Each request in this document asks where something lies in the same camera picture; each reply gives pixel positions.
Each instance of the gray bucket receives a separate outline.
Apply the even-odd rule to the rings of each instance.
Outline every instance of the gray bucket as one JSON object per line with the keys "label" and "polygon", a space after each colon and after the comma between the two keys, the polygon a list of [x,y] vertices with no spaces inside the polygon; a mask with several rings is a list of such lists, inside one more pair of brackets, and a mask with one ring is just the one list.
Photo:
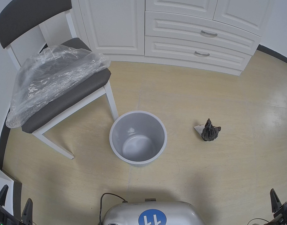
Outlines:
{"label": "gray bucket", "polygon": [[168,136],[163,123],[154,114],[132,111],[113,123],[109,139],[113,152],[120,159],[141,167],[160,156]]}

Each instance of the white chair frame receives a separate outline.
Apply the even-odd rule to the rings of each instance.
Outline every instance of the white chair frame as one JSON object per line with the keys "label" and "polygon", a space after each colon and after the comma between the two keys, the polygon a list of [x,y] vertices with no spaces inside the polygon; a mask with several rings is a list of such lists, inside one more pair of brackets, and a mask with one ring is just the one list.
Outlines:
{"label": "white chair frame", "polygon": [[[70,10],[65,11],[65,16],[66,16],[66,20],[67,20],[67,23],[68,23],[68,26],[70,29],[71,36],[72,36],[72,38],[76,38],[77,33],[76,33],[76,30],[75,30],[75,27],[73,24],[73,19],[71,17]],[[15,56],[15,54],[13,52],[11,44],[9,44],[6,47],[6,49],[7,49],[7,52],[9,53],[9,56],[10,56],[12,62],[14,63],[14,66],[16,67],[17,70],[19,70],[21,66],[20,66],[19,61],[17,60],[17,57]],[[59,153],[63,154],[64,156],[66,156],[70,159],[73,159],[74,155],[71,152],[67,151],[65,148],[63,148],[60,145],[54,144],[52,141],[48,140],[43,134],[47,130],[49,130],[50,128],[52,128],[53,126],[55,126],[56,124],[61,122],[63,119],[67,118],[68,116],[70,116],[74,112],[78,111],[82,107],[86,106],[88,103],[91,103],[93,100],[99,98],[100,96],[102,96],[104,94],[106,94],[107,101],[108,101],[108,104],[109,104],[109,107],[111,110],[111,114],[112,114],[112,117],[115,121],[119,117],[119,114],[118,114],[117,109],[116,109],[116,105],[115,105],[114,97],[112,94],[110,82],[108,81],[105,86],[99,88],[95,92],[93,92],[90,95],[88,95],[87,97],[83,98],[81,101],[79,101],[76,104],[74,104],[73,106],[69,107],[68,109],[66,109],[65,111],[63,111],[62,113],[60,113],[59,115],[54,117],[51,121],[49,121],[48,123],[46,123],[45,125],[43,125],[39,129],[34,131],[32,134],[35,137],[37,137],[38,139],[40,139],[41,141],[43,141],[45,144],[50,146],[51,148],[54,148]]]}

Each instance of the white chair leg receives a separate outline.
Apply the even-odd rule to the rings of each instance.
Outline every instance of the white chair leg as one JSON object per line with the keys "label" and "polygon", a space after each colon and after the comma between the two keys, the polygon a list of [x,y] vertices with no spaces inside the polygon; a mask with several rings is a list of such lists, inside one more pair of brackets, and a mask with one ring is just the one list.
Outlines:
{"label": "white chair leg", "polygon": [[54,148],[59,153],[63,154],[64,156],[70,159],[73,159],[75,157],[71,152],[67,151],[62,146],[56,145],[50,140],[48,140],[44,135],[40,134],[40,132],[38,132],[37,130],[33,132],[33,135],[37,137],[39,140],[43,141],[45,144],[49,145],[51,148]]}
{"label": "white chair leg", "polygon": [[117,109],[116,109],[116,105],[115,105],[115,101],[114,101],[114,97],[113,97],[113,93],[112,93],[109,81],[104,86],[104,88],[105,88],[105,91],[106,91],[106,97],[107,97],[107,101],[108,101],[108,104],[109,104],[109,107],[110,107],[110,110],[111,110],[111,114],[112,114],[112,117],[113,117],[113,119],[115,121],[116,119],[119,118],[119,113],[117,112]]}

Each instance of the chair backrest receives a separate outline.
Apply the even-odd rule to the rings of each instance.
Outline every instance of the chair backrest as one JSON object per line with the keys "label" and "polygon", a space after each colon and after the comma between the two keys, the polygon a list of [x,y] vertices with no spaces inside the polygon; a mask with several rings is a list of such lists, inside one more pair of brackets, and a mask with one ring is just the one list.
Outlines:
{"label": "chair backrest", "polygon": [[7,47],[31,28],[71,8],[71,0],[12,0],[0,13],[2,47]]}

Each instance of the black cable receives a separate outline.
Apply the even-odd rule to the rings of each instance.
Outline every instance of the black cable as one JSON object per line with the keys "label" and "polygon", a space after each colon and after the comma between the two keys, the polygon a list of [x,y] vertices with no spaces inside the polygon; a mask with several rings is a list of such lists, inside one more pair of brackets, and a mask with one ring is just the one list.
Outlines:
{"label": "black cable", "polygon": [[116,197],[119,197],[119,198],[121,198],[122,200],[123,200],[123,203],[127,203],[128,201],[126,201],[125,199],[123,199],[121,196],[119,196],[119,195],[116,195],[116,194],[114,194],[114,193],[104,193],[102,196],[101,196],[101,204],[100,204],[100,225],[102,225],[102,199],[103,199],[103,197],[104,197],[104,195],[106,195],[106,194],[110,194],[110,195],[114,195],[114,196],[116,196]]}
{"label": "black cable", "polygon": [[260,220],[263,220],[263,221],[266,221],[266,222],[268,222],[268,223],[269,223],[269,221],[268,221],[268,220],[265,220],[265,219],[263,219],[263,218],[253,218],[251,221],[256,220],[256,219],[260,219]]}

